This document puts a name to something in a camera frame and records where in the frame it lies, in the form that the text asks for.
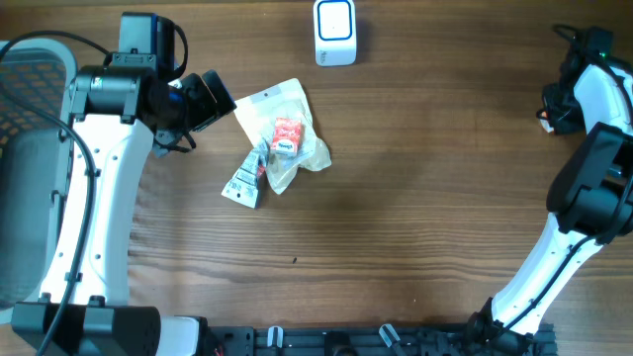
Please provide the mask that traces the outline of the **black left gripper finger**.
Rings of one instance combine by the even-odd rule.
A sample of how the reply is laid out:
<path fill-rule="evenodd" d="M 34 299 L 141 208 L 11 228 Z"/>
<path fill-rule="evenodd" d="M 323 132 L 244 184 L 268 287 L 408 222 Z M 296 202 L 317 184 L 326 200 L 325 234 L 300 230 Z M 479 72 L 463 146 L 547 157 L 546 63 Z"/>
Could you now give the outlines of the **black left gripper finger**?
<path fill-rule="evenodd" d="M 186 76 L 182 90 L 188 102 L 188 123 L 192 131 L 200 132 L 217 120 L 217 102 L 200 75 Z"/>
<path fill-rule="evenodd" d="M 223 117 L 233 112 L 236 108 L 236 104 L 219 75 L 214 70 L 209 70 L 202 78 L 216 101 L 216 112 L 218 116 Z"/>

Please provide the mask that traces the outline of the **beige plastic pouch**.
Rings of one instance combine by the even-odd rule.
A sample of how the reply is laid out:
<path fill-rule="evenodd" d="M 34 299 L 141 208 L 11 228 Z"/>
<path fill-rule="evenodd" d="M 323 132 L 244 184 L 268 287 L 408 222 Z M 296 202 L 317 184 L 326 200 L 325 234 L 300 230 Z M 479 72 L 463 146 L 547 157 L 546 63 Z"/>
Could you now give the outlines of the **beige plastic pouch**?
<path fill-rule="evenodd" d="M 234 114 L 252 145 L 264 150 L 267 179 L 276 194 L 286 191 L 301 168 L 319 172 L 331 165 L 298 79 L 237 100 Z"/>

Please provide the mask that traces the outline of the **red tissue pack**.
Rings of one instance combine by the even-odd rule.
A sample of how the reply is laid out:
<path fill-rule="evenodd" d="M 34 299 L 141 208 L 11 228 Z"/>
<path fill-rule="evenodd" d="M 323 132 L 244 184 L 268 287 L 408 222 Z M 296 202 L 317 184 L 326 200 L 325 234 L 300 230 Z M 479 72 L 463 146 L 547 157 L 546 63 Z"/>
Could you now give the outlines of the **red tissue pack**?
<path fill-rule="evenodd" d="M 303 125 L 299 120 L 277 118 L 271 142 L 271 151 L 282 156 L 296 156 L 301 143 L 302 132 Z"/>

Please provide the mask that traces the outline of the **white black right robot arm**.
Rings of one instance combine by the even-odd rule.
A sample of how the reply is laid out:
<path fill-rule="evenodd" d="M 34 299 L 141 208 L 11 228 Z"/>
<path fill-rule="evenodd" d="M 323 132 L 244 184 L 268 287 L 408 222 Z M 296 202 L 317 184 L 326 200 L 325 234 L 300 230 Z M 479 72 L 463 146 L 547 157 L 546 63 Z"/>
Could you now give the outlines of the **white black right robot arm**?
<path fill-rule="evenodd" d="M 469 319 L 460 341 L 466 355 L 535 354 L 540 322 L 566 284 L 603 246 L 632 231 L 632 66 L 611 55 L 611 31 L 552 30 L 570 47 L 536 117 L 549 133 L 586 138 L 550 186 L 535 246 Z"/>

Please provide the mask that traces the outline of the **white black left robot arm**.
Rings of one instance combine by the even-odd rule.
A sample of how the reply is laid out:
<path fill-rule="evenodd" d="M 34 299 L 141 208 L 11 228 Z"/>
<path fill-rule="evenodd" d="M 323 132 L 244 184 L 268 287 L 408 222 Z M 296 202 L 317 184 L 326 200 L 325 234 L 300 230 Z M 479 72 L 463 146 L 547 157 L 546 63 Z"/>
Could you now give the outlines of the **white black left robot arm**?
<path fill-rule="evenodd" d="M 136 193 L 162 134 L 186 137 L 234 110 L 219 75 L 180 86 L 154 70 L 86 66 L 70 87 L 70 184 L 39 298 L 15 305 L 13 331 L 41 355 L 213 355 L 199 316 L 164 316 L 128 303 Z"/>

